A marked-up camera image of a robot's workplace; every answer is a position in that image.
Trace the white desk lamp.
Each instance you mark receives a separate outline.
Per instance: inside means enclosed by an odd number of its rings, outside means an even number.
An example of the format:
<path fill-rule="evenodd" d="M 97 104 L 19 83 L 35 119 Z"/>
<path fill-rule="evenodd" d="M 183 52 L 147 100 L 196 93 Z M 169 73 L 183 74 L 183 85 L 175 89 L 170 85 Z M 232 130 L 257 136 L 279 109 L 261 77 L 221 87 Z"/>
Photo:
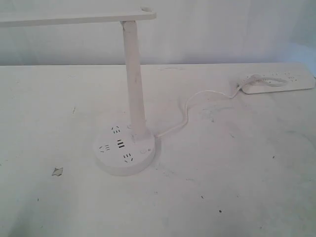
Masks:
<path fill-rule="evenodd" d="M 114 124 L 97 137 L 93 147 L 101 168 L 114 176 L 137 174 L 148 167 L 155 156 L 155 138 L 146 127 L 136 24 L 137 21 L 155 18 L 156 13 L 148 7 L 143 7 L 136 12 L 125 13 L 66 15 L 8 13 L 0 16 L 0 25 L 4 28 L 104 22 L 121 23 L 131 125 Z"/>

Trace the white power strip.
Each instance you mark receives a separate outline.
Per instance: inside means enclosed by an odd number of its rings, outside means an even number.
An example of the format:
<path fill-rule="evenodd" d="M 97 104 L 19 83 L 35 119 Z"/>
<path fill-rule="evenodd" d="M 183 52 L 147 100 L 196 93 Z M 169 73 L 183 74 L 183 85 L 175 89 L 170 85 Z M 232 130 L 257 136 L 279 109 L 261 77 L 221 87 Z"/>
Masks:
<path fill-rule="evenodd" d="M 316 78 L 306 70 L 250 73 L 241 76 L 245 94 L 263 94 L 313 89 Z"/>

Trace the small torn paper scrap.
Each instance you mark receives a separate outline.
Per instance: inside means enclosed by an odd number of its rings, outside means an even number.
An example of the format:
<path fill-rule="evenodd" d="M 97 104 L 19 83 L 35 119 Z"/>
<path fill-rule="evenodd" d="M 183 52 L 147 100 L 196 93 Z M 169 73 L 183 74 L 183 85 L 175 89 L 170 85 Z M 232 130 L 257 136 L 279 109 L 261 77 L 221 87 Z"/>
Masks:
<path fill-rule="evenodd" d="M 54 168 L 53 172 L 52 172 L 52 176 L 61 176 L 63 174 L 63 168 L 60 167 L 60 168 Z"/>

